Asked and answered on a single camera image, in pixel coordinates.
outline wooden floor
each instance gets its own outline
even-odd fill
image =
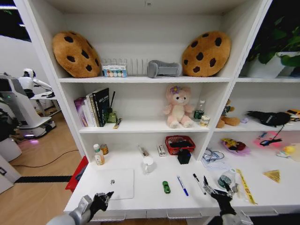
[[[64,152],[77,147],[62,113],[52,117],[56,128],[37,140],[19,144],[22,154],[11,165],[40,166]],[[65,154],[55,162],[40,168],[15,167],[22,176],[72,175],[81,160],[78,151]],[[45,225],[60,215],[71,191],[67,183],[17,183],[0,194],[0,225]],[[185,220],[129,219],[119,225],[185,225]]]

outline bottle cap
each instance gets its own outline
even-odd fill
[[[94,144],[93,148],[94,148],[95,151],[100,151],[100,147],[99,147],[98,144]]]

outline book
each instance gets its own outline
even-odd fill
[[[95,103],[94,103],[94,99],[93,99],[93,94],[89,94],[89,98],[90,98],[90,105],[92,107],[92,112],[94,114],[94,118],[95,118],[95,123],[96,123],[96,127],[99,127],[99,120],[98,120],[98,116],[97,116],[97,112],[96,112],[96,107],[95,107]]]
[[[86,100],[87,100],[87,102],[88,102],[88,106],[89,106],[89,110],[90,110],[90,115],[91,115],[91,119],[92,119],[92,121],[93,121],[94,127],[97,127],[95,114],[94,114],[94,111],[93,111],[93,108],[92,108],[92,104],[91,104],[91,102],[90,102],[90,100],[93,101],[93,96],[92,96],[92,94],[88,94],[88,95],[86,96]]]
[[[109,114],[109,88],[94,91],[93,100],[100,127],[104,127]]]
[[[83,112],[84,97],[80,97],[80,98],[74,100],[74,104],[75,104],[75,107],[76,107],[76,110],[77,110],[77,113],[78,113],[78,116],[79,116],[82,126],[87,127],[88,123],[86,121],[86,118],[85,118],[85,115]]]
[[[86,121],[88,123],[88,126],[89,127],[94,127],[95,125],[94,125],[93,120],[92,120],[92,115],[91,115],[90,108],[89,108],[89,105],[88,105],[88,100],[87,100],[86,97],[84,98],[84,105],[82,107],[83,107],[83,113],[84,113],[84,116],[85,116]]]

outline brown teddy bear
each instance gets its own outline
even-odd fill
[[[182,54],[183,75],[207,77],[216,74],[225,65],[230,48],[230,38],[223,32],[200,35]]]
[[[73,77],[95,77],[102,70],[97,52],[80,34],[60,32],[54,36],[52,45],[57,62]]]
[[[228,124],[230,126],[237,126],[240,124],[240,119],[237,117],[227,117],[226,114],[228,112],[234,111],[234,107],[229,106],[231,103],[230,100],[227,100],[226,106],[222,112],[222,115],[219,119],[219,122],[217,123],[217,128],[222,128],[225,126],[225,124]]]

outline blue pen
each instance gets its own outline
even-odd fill
[[[186,188],[184,187],[182,180],[180,179],[180,176],[177,176],[177,179],[178,179],[182,189],[184,190],[184,193],[186,193],[186,195],[188,196],[188,192],[187,192]]]

